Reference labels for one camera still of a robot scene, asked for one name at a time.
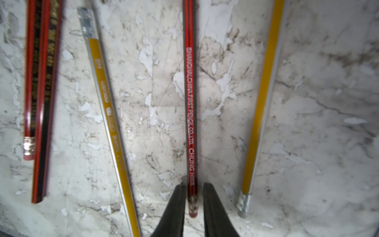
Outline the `red pencil long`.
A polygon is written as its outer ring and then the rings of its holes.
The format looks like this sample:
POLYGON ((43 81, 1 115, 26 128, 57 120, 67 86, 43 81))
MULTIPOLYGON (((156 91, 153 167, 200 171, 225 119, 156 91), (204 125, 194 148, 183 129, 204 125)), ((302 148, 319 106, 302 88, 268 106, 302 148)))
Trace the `red pencil long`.
POLYGON ((32 203, 43 201, 47 190, 51 131, 64 1, 43 1, 39 41, 36 148, 32 203))

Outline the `red pencil beside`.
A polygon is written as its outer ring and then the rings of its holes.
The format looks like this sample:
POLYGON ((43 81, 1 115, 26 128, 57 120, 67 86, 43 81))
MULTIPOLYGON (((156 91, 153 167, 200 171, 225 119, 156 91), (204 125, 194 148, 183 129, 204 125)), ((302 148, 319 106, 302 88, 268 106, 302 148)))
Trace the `red pencil beside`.
POLYGON ((40 51, 40 25, 42 1, 27 1, 25 97, 24 97, 24 160, 34 159, 36 148, 36 116, 38 98, 38 73, 40 51))

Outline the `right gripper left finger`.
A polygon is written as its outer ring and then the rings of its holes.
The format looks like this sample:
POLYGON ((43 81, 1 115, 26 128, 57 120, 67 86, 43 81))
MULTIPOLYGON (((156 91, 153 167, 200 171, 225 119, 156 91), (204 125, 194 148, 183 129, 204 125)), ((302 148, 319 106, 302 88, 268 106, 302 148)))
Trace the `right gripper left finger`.
POLYGON ((187 187, 177 185, 161 217, 152 233, 152 237, 182 237, 186 208, 187 187))

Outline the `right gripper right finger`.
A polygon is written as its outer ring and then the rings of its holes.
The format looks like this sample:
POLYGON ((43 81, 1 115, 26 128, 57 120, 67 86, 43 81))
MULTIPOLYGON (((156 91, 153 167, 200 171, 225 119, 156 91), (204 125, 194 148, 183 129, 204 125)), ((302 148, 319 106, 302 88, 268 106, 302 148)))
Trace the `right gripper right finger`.
POLYGON ((211 183, 203 185, 203 211, 206 237, 239 237, 211 183))

